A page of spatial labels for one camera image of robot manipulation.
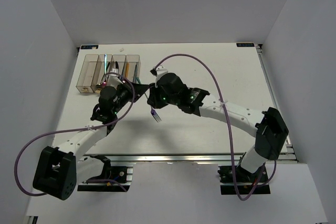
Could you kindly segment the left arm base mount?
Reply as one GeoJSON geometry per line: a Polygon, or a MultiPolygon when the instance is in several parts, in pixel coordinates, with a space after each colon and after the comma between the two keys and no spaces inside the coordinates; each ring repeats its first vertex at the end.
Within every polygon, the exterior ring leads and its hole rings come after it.
{"type": "Polygon", "coordinates": [[[132,166],[114,163],[103,155],[85,156],[77,164],[77,191],[126,193],[132,175],[132,166]]]}

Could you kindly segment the rainbow green fork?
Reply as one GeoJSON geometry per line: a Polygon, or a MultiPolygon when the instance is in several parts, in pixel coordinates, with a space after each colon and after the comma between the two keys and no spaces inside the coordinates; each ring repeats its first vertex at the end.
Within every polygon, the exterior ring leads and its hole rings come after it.
{"type": "MultiPolygon", "coordinates": [[[[138,84],[141,84],[141,81],[140,81],[139,77],[136,77],[136,81],[137,81],[138,84]]],[[[152,117],[153,117],[157,122],[161,122],[161,118],[159,117],[159,115],[158,115],[158,113],[156,112],[156,110],[155,110],[152,106],[150,106],[150,108],[151,108],[150,113],[151,113],[152,117]]]]}

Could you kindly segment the black spoon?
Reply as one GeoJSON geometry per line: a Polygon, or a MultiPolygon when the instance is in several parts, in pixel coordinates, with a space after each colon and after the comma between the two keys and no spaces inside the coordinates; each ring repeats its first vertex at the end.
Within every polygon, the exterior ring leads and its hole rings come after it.
{"type": "Polygon", "coordinates": [[[104,75],[102,76],[102,79],[101,79],[100,83],[96,85],[96,88],[98,90],[101,90],[102,88],[104,88],[106,86],[106,84],[107,84],[106,74],[107,74],[109,68],[110,68],[110,62],[106,63],[105,69],[104,69],[104,75]]]}

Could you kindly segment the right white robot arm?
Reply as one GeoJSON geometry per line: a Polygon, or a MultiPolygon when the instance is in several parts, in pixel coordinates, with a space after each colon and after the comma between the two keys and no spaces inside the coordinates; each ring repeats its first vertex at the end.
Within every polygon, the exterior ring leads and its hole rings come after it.
{"type": "Polygon", "coordinates": [[[169,104],[187,114],[225,122],[255,138],[255,143],[242,157],[238,177],[247,182],[266,161],[276,161],[289,130],[280,114],[272,107],[267,111],[248,109],[219,98],[200,88],[190,88],[174,73],[164,74],[149,86],[148,104],[161,109],[169,104]]]}

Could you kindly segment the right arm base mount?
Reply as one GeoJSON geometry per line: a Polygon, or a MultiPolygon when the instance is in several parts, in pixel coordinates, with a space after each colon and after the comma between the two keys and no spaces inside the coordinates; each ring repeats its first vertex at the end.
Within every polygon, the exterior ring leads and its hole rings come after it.
{"type": "MultiPolygon", "coordinates": [[[[237,187],[241,195],[248,195],[254,184],[256,184],[260,171],[261,168],[259,168],[257,172],[252,175],[246,175],[240,171],[236,172],[237,187]]],[[[217,172],[219,175],[221,195],[235,195],[236,192],[233,183],[232,167],[230,165],[219,166],[217,172]]],[[[266,169],[264,168],[258,186],[254,190],[253,194],[270,195],[271,191],[268,185],[268,181],[269,177],[266,169]]]]}

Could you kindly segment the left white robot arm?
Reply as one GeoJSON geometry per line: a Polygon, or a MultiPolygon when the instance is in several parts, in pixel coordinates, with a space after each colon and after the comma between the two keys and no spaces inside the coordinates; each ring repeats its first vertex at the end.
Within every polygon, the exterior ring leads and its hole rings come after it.
{"type": "Polygon", "coordinates": [[[93,107],[91,121],[98,125],[86,126],[62,144],[45,147],[38,160],[33,188],[61,200],[70,197],[77,184],[103,184],[119,186],[119,173],[115,173],[111,161],[101,154],[86,157],[86,152],[107,137],[121,119],[118,112],[127,104],[135,103],[149,89],[148,84],[124,82],[116,87],[105,87],[93,107]]]}

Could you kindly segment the gold chopstick slanted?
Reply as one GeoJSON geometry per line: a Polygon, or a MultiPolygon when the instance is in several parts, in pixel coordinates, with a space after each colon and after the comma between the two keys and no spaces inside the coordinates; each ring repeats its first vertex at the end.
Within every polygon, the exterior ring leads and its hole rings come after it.
{"type": "Polygon", "coordinates": [[[129,63],[125,63],[124,66],[124,76],[127,78],[128,77],[128,72],[129,72],[129,63]]]}

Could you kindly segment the rainbow purple spoon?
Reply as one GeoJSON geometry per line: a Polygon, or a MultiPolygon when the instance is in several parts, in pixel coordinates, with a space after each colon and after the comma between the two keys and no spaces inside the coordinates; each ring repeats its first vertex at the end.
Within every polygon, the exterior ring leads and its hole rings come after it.
{"type": "Polygon", "coordinates": [[[103,87],[106,84],[106,73],[107,73],[107,55],[104,55],[104,74],[103,77],[101,79],[101,86],[103,87]]]}

